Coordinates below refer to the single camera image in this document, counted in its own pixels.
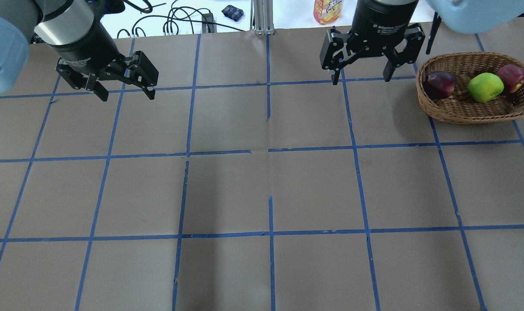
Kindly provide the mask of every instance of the green fruit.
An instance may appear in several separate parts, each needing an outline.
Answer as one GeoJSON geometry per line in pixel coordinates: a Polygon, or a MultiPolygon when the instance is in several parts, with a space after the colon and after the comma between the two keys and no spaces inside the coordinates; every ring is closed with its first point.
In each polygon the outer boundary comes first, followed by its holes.
{"type": "Polygon", "coordinates": [[[477,102],[487,102],[503,91],[503,82],[493,73],[481,73],[469,81],[469,94],[477,102]]]}

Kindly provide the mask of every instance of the metal frame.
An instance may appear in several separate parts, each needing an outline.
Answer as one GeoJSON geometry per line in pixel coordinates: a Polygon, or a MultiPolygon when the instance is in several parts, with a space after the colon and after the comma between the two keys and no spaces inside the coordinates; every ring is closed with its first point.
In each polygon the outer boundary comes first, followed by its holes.
{"type": "Polygon", "coordinates": [[[273,0],[253,0],[254,33],[257,35],[275,34],[273,27],[273,0]]]}

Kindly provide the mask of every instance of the red fruit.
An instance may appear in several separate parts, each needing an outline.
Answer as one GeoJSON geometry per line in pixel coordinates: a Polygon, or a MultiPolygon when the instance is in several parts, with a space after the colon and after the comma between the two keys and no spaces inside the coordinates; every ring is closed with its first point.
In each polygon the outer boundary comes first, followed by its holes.
{"type": "Polygon", "coordinates": [[[496,75],[502,79],[504,90],[508,93],[515,93],[524,83],[524,69],[512,63],[498,69],[496,75]]]}
{"type": "Polygon", "coordinates": [[[457,79],[447,71],[433,71],[423,82],[423,89],[430,98],[444,99],[454,92],[457,79]]]}

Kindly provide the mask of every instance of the brown basket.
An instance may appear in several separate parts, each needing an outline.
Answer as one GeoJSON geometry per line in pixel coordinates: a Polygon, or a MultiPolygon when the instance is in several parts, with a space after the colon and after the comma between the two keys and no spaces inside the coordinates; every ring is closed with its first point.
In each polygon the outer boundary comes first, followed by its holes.
{"type": "Polygon", "coordinates": [[[514,120],[524,116],[524,83],[513,94],[477,103],[469,94],[469,81],[480,73],[496,73],[503,65],[524,65],[507,55],[489,52],[454,53],[433,57],[419,69],[417,96],[423,111],[437,120],[451,124],[482,124],[514,120]],[[443,100],[432,100],[423,90],[423,80],[433,71],[448,71],[457,78],[454,93],[443,100]]]}

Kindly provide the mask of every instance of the blue grid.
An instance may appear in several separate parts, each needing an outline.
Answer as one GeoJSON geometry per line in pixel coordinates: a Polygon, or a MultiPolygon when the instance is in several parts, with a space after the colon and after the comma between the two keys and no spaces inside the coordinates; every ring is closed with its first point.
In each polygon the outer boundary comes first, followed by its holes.
{"type": "MultiPolygon", "coordinates": [[[[477,43],[479,43],[479,46],[481,47],[481,50],[484,51],[483,45],[481,43],[481,40],[477,34],[475,34],[475,38],[477,40],[477,43]]],[[[483,301],[483,297],[480,292],[479,282],[477,279],[477,275],[475,272],[475,268],[473,266],[473,260],[471,259],[471,252],[469,250],[469,246],[467,244],[467,238],[465,236],[465,232],[472,231],[472,230],[512,230],[512,229],[524,229],[524,224],[518,224],[518,225],[483,225],[483,226],[464,226],[463,222],[461,221],[461,217],[459,216],[458,209],[457,209],[457,202],[455,199],[455,194],[453,191],[453,187],[451,185],[451,181],[449,178],[448,168],[444,160],[444,155],[441,149],[441,146],[467,146],[467,145],[478,145],[478,144],[522,144],[524,148],[524,137],[519,129],[519,126],[516,121],[513,121],[513,126],[517,131],[517,134],[519,136],[519,140],[489,140],[489,141],[481,141],[481,142],[448,142],[448,143],[441,143],[438,137],[438,134],[436,132],[436,128],[434,126],[434,121],[432,118],[429,118],[430,127],[433,131],[433,135],[435,138],[434,143],[410,143],[410,144],[374,144],[374,145],[357,145],[354,132],[353,132],[353,121],[350,114],[350,103],[348,98],[348,92],[346,85],[350,82],[356,82],[356,81],[379,81],[383,80],[383,78],[375,77],[375,78],[360,78],[360,79],[347,79],[344,76],[341,79],[341,82],[343,83],[343,92],[345,96],[345,104],[346,104],[346,112],[347,112],[347,119],[349,122],[349,130],[350,130],[350,136],[352,145],[351,146],[332,146],[332,147],[307,147],[307,148],[280,148],[280,149],[269,149],[268,152],[307,152],[307,151],[315,151],[315,150],[353,150],[353,157],[355,160],[355,167],[356,167],[356,176],[360,191],[360,200],[361,200],[361,206],[362,206],[362,215],[364,217],[364,228],[361,229],[344,229],[344,230],[299,230],[299,231],[282,231],[282,232],[275,232],[273,230],[273,198],[269,197],[269,222],[270,222],[270,230],[267,232],[236,232],[236,233],[226,233],[226,234],[183,234],[183,221],[184,221],[184,212],[185,212],[185,199],[186,199],[186,193],[187,193],[187,178],[188,178],[188,169],[189,169],[189,161],[186,161],[185,163],[185,174],[184,174],[184,181],[183,181],[183,193],[181,198],[181,213],[180,213],[180,219],[179,219],[179,233],[173,234],[173,235],[140,235],[140,236],[95,236],[95,227],[96,227],[96,221],[98,218],[98,210],[100,208],[100,204],[102,202],[102,193],[104,191],[104,184],[106,182],[106,176],[108,174],[108,168],[110,165],[110,160],[114,158],[141,158],[141,157],[194,157],[194,156],[205,156],[205,155],[213,155],[213,154],[245,154],[245,153],[252,153],[250,150],[226,150],[226,151],[214,151],[214,152],[191,152],[191,129],[192,129],[192,122],[193,122],[193,112],[194,112],[194,99],[195,99],[195,90],[196,89],[210,89],[210,88],[218,88],[218,87],[253,87],[253,86],[260,86],[260,85],[266,85],[267,86],[267,119],[271,117],[271,101],[270,101],[270,86],[271,85],[295,85],[295,84],[312,84],[312,83],[329,83],[330,80],[315,80],[315,81],[290,81],[290,82],[279,82],[279,83],[271,83],[270,82],[270,38],[266,38],[266,52],[267,52],[267,83],[248,83],[248,84],[234,84],[234,85],[212,85],[212,86],[196,86],[196,78],[197,78],[197,70],[198,70],[198,58],[199,58],[199,49],[200,49],[200,42],[201,42],[201,35],[198,35],[197,40],[197,49],[196,49],[196,56],[195,56],[195,65],[194,65],[194,77],[193,77],[193,85],[191,87],[165,87],[165,88],[159,88],[157,91],[171,91],[171,90],[191,90],[191,107],[189,112],[189,124],[188,124],[188,130],[187,130],[187,151],[184,153],[158,153],[158,154],[128,154],[128,155],[112,155],[112,146],[114,143],[114,136],[116,132],[116,127],[118,124],[118,116],[121,108],[121,102],[124,94],[126,92],[139,92],[141,90],[126,90],[125,85],[122,85],[122,88],[120,91],[110,91],[110,93],[119,93],[120,97],[118,99],[118,107],[116,109],[116,114],[114,118],[114,124],[112,127],[112,133],[111,133],[111,139],[110,139],[110,145],[108,148],[108,153],[106,155],[99,155],[99,156],[92,156],[92,157],[59,157],[59,158],[36,158],[35,154],[37,153],[37,148],[39,146],[39,141],[41,139],[41,136],[43,134],[43,130],[45,127],[45,124],[47,122],[47,118],[53,103],[53,99],[55,96],[74,96],[74,95],[84,95],[89,94],[88,92],[76,92],[76,93],[56,93],[58,83],[60,82],[60,77],[58,77],[55,87],[53,89],[53,92],[51,94],[36,94],[36,95],[15,95],[15,96],[0,96],[0,99],[8,99],[8,98],[27,98],[27,97],[49,97],[49,104],[46,110],[46,113],[43,118],[41,129],[39,130],[39,134],[37,137],[37,140],[35,142],[35,147],[33,149],[33,153],[31,158],[29,159],[0,159],[0,163],[13,163],[13,162],[25,162],[29,163],[27,171],[25,172],[25,177],[23,179],[21,188],[19,190],[19,195],[15,204],[15,208],[13,209],[13,213],[11,215],[11,219],[9,222],[9,225],[7,227],[6,233],[4,238],[0,238],[1,243],[1,249],[0,249],[0,263],[1,259],[3,257],[3,252],[5,250],[5,247],[7,243],[12,242],[56,242],[56,241],[87,241],[88,246],[86,250],[86,257],[84,259],[84,265],[82,269],[82,275],[80,278],[80,285],[79,290],[76,297],[76,306],[75,310],[77,311],[79,309],[80,299],[82,295],[84,280],[86,277],[86,271],[88,266],[88,260],[90,256],[91,246],[94,241],[119,241],[119,240],[167,240],[167,239],[175,239],[177,240],[177,250],[176,250],[176,258],[175,258],[175,276],[174,276],[174,287],[173,287],[173,293],[172,293],[172,301],[173,301],[173,310],[175,310],[175,303],[177,298],[177,277],[179,275],[179,265],[181,260],[181,242],[184,238],[238,238],[238,237],[248,237],[248,236],[269,236],[270,237],[270,292],[271,292],[271,306],[272,311],[276,310],[276,294],[275,294],[275,262],[274,262],[274,236],[285,236],[285,235],[335,235],[335,234],[365,234],[367,237],[367,251],[368,251],[368,260],[370,264],[370,274],[372,278],[372,287],[374,290],[374,296],[375,296],[375,304],[376,309],[380,311],[380,301],[378,296],[378,283],[376,280],[375,275],[375,266],[372,256],[372,248],[371,248],[371,234],[372,233],[392,233],[392,232],[460,232],[465,252],[467,255],[467,260],[469,262],[471,275],[473,277],[473,282],[475,283],[475,290],[477,292],[477,297],[479,299],[479,303],[481,305],[481,309],[484,311],[486,310],[485,302],[483,301]],[[453,208],[455,211],[455,214],[457,216],[457,226],[449,226],[449,227],[429,227],[429,228],[370,228],[369,220],[367,218],[367,212],[365,207],[365,197],[364,197],[364,188],[362,183],[362,176],[360,173],[360,165],[359,165],[359,158],[357,155],[358,149],[364,149],[364,148],[408,148],[408,147],[436,147],[439,152],[440,160],[443,166],[445,179],[447,181],[447,185],[450,191],[450,196],[452,199],[453,208]],[[29,177],[29,172],[31,171],[31,167],[34,162],[47,162],[47,161],[81,161],[81,160],[98,160],[98,159],[104,159],[106,160],[106,165],[104,169],[104,173],[102,176],[102,183],[101,187],[98,193],[98,201],[95,209],[94,219],[92,222],[91,232],[88,237],[53,237],[53,238],[9,238],[10,230],[13,225],[13,221],[15,219],[19,203],[23,194],[23,191],[25,189],[25,184],[27,182],[27,179],[29,177]]],[[[133,51],[133,47],[135,45],[135,39],[132,40],[131,44],[131,50],[130,54],[133,51]]],[[[401,76],[401,77],[393,77],[392,79],[415,79],[415,76],[401,76]]]]}

